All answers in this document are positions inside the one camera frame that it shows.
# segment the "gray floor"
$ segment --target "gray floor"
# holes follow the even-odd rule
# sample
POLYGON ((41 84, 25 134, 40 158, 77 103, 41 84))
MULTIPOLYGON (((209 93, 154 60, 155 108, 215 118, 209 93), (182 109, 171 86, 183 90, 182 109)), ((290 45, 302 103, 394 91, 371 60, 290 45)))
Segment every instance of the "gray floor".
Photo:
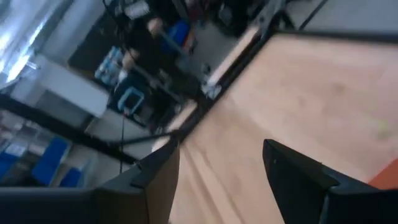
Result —
MULTIPOLYGON (((296 26, 299 26, 321 0, 298 1, 288 5, 296 26)), ((307 29, 363 30, 398 32, 398 1, 396 0, 329 0, 323 9, 313 18, 307 29)), ((235 38, 221 34, 212 24, 207 23, 203 29, 196 30, 199 46, 193 59, 196 62, 207 62, 215 69, 236 44, 235 38)), ((107 127, 100 128, 104 136, 116 137, 117 130, 107 127)), ((143 134, 140 130, 131 130, 131 136, 143 134)), ((141 147, 143 152, 149 152, 150 144, 141 147)), ((118 161, 104 156, 98 156, 96 171, 92 176, 93 185, 118 175, 118 161)))

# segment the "wooden board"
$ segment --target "wooden board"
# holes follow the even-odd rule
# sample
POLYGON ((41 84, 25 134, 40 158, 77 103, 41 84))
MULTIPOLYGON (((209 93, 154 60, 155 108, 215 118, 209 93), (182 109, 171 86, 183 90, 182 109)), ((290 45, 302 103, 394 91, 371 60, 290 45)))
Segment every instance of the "wooden board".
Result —
POLYGON ((397 58, 396 45, 271 38, 180 146, 171 223, 283 223, 266 138, 371 180, 398 157, 397 58))

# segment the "wooden edge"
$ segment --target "wooden edge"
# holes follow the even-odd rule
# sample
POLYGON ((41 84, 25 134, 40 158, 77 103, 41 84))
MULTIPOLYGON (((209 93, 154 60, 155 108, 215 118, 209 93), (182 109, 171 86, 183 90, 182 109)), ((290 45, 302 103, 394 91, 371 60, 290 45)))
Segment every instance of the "wooden edge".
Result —
POLYGON ((237 59, 241 52, 249 45, 250 41, 254 35, 259 30, 258 26, 249 27, 243 36, 240 38, 239 42, 235 45, 234 49, 228 54, 228 56, 223 60, 223 62, 217 67, 217 69, 211 74, 208 79, 208 83, 216 83, 225 74, 227 69, 232 65, 232 63, 237 59))
MULTIPOLYGON (((170 125, 167 127, 167 131, 173 131, 181 127, 181 125, 188 119, 188 117, 194 112, 197 108, 197 104, 194 101, 189 101, 184 109, 181 111, 179 115, 174 117, 170 125)), ((156 140, 154 145, 152 146, 152 152, 160 149, 164 146, 170 137, 164 137, 156 140)))
POLYGON ((381 190, 398 189, 398 159, 373 177, 369 185, 381 190))

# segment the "plywood surface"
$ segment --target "plywood surface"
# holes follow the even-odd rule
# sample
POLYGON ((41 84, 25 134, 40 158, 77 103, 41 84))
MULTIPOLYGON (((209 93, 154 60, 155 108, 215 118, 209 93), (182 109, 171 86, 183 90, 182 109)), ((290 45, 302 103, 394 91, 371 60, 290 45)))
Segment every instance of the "plywood surface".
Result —
POLYGON ((371 180, 398 156, 397 59, 395 45, 273 37, 181 145, 170 221, 283 223, 265 138, 371 180))

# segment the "black metal frame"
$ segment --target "black metal frame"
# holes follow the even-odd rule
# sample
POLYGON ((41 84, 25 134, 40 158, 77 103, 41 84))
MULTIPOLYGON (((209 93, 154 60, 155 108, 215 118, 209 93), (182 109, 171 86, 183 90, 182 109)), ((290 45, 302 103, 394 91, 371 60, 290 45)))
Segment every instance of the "black metal frame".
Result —
POLYGON ((194 130, 195 126, 205 117, 207 112, 211 110, 215 103, 224 95, 235 79, 240 76, 241 72, 251 62, 252 58, 262 49, 267 41, 272 38, 273 35, 294 35, 300 37, 316 37, 326 39, 344 39, 353 41, 365 41, 365 42, 377 42, 377 43, 390 43, 398 44, 398 34, 375 34, 375 33, 363 33, 363 32, 338 32, 338 31, 305 31, 305 30, 294 30, 284 29, 279 30, 278 26, 283 21, 285 24, 293 24, 285 11, 279 11, 275 14, 269 24, 260 24, 260 29, 257 34, 252 38, 248 46, 239 54, 233 64, 227 69, 221 79, 218 81, 218 85, 222 87, 220 94, 214 99, 205 99, 198 105, 198 108, 188 117, 183 123, 182 127, 174 133, 165 133, 155 136, 146 136, 143 138, 130 139, 124 142, 109 142, 102 139, 98 139, 94 136, 85 134, 84 132, 74 129, 73 127, 65 124, 35 108, 31 108, 24 105, 16 100, 9 98, 6 95, 0 95, 0 108, 9 110, 16 115, 27 118, 31 121, 38 123, 44 128, 64 136, 78 144, 83 144, 94 150, 97 150, 103 154, 113 157, 117 160, 125 162, 127 164, 133 164, 137 162, 136 158, 120 152, 118 147, 122 144, 134 144, 142 141, 148 141, 150 139, 158 138, 161 136, 172 135, 173 139, 182 142, 184 139, 194 130))

